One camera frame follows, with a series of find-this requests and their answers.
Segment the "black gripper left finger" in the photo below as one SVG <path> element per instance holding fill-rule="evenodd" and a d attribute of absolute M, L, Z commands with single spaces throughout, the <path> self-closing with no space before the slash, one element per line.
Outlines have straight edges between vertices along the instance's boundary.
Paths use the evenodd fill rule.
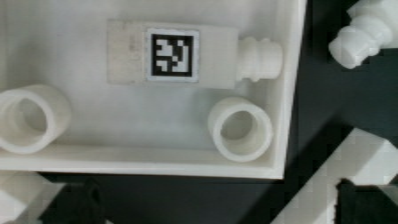
<path fill-rule="evenodd" d="M 106 224 L 97 182 L 68 183 L 38 216 L 42 224 Z"/>

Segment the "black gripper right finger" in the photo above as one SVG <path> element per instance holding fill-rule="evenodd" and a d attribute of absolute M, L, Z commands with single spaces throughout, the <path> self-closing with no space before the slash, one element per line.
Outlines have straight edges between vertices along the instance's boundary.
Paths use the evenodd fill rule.
<path fill-rule="evenodd" d="M 398 224 L 398 183 L 337 186 L 335 224 Z"/>

